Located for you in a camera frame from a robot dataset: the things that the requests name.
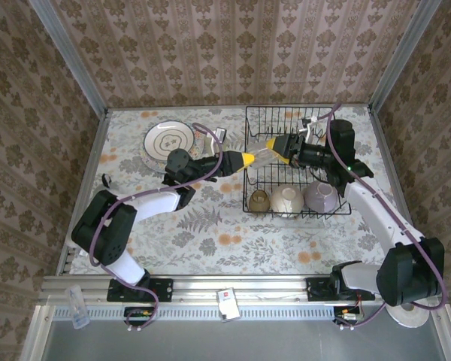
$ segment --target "floral tablecloth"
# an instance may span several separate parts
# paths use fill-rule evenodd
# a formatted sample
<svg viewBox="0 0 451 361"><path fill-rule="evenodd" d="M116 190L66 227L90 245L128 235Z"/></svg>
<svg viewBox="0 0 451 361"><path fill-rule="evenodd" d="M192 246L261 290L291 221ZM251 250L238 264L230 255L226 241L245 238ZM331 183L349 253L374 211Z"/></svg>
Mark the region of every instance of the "floral tablecloth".
<svg viewBox="0 0 451 361"><path fill-rule="evenodd" d="M392 191L365 106L343 107L337 118L353 123L357 157L368 164L390 200ZM227 128L225 149L243 150L245 108L183 108L114 111L95 176L112 177L121 193L160 187L162 174L145 166L141 149L152 124L165 120ZM307 274L329 273L340 262L380 263L377 239L353 209L350 216L296 218L256 216L242 211L243 176L195 185L197 193L181 211L136 224L128 249L153 274ZM77 252L72 274L98 274L84 252Z"/></svg>

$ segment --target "white bowl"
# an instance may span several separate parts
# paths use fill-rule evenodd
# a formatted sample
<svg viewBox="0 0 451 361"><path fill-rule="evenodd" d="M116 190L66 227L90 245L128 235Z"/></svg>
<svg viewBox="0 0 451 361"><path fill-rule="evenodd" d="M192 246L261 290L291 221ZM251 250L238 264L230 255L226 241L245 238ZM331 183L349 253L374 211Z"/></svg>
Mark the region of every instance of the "white bowl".
<svg viewBox="0 0 451 361"><path fill-rule="evenodd" d="M304 191L304 201L317 213L329 213L338 207L337 190L330 184L315 180Z"/></svg>
<svg viewBox="0 0 451 361"><path fill-rule="evenodd" d="M299 188L283 184L272 192L271 209L280 213L281 217L295 217L304 207L304 198Z"/></svg>
<svg viewBox="0 0 451 361"><path fill-rule="evenodd" d="M154 126L146 134L144 148L147 154L159 161L166 161L168 154L177 148L189 151L194 145L194 132L188 125L169 120Z"/></svg>

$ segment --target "dish rack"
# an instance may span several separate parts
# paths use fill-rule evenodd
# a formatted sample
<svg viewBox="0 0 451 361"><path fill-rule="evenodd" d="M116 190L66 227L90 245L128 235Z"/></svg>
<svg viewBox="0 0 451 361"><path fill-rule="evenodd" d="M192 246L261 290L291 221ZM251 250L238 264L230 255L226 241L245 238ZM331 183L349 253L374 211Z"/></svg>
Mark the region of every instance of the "dish rack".
<svg viewBox="0 0 451 361"><path fill-rule="evenodd" d="M327 114L331 108L327 107L275 107L275 106L250 106L246 107L245 122L245 145L247 152L249 144L264 141L278 135L288 133L297 134L301 127L302 119L309 119L312 116L322 116ZM321 144L325 140L325 129L316 126L313 130L313 142ZM299 188L302 192L314 180L325 181L325 173L320 169L308 167L306 169L295 169L280 160L258 169L246 168L244 170L244 193L242 208L246 213L249 210L249 197L256 190L264 190L271 197L274 188L282 184L291 184ZM280 213L271 209L266 212L253 212L271 214L272 217L324 217L325 219L334 215L350 215L351 206L341 196L338 197L337 207L328 213L315 212L307 206L298 213Z"/></svg>

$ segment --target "patterned wallpaper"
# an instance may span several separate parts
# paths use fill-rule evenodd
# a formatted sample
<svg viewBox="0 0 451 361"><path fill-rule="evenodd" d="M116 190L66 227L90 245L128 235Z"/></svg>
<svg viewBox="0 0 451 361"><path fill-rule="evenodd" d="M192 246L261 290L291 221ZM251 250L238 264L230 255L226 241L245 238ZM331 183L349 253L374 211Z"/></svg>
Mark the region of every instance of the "patterned wallpaper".
<svg viewBox="0 0 451 361"><path fill-rule="evenodd" d="M112 108L367 102L419 0L53 0Z"/></svg>
<svg viewBox="0 0 451 361"><path fill-rule="evenodd" d="M27 1L0 2L0 360L54 273L98 119Z"/></svg>
<svg viewBox="0 0 451 361"><path fill-rule="evenodd" d="M415 225L446 248L451 302L451 0L443 0L380 110Z"/></svg>

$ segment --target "plate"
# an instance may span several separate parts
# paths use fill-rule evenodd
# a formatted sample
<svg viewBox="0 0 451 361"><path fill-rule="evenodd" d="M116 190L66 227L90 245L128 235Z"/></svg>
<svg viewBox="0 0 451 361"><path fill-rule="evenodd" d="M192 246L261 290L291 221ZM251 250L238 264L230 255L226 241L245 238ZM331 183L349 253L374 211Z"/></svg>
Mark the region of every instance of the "plate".
<svg viewBox="0 0 451 361"><path fill-rule="evenodd" d="M189 131L191 131L193 139L192 139L192 146L189 148L188 152L189 152L190 156L195 159L199 158L200 155L202 155L202 151L204 150L204 135L203 134L201 134L200 132L198 132L196 130L193 131L192 127L187 123L182 123L182 122L179 122L176 120L168 120L168 121L165 121L160 124L165 124L165 123L179 123L182 126L185 126ZM146 151L147 136L150 134L152 129L157 129L157 126L160 124L153 125L153 127L147 132L147 134L144 137L144 142L140 148L139 153L141 155L142 161L148 168L150 168L153 171L156 171L158 173L165 173L165 166L167 165L167 157L165 157L165 160L158 160L157 158L152 157L149 154L149 152ZM168 151L168 153L170 153L173 149L177 149L177 148L178 147L171 148Z"/></svg>
<svg viewBox="0 0 451 361"><path fill-rule="evenodd" d="M184 123L169 120L154 126L145 135L144 148L154 160L167 161L172 150L189 151L194 145L194 132Z"/></svg>

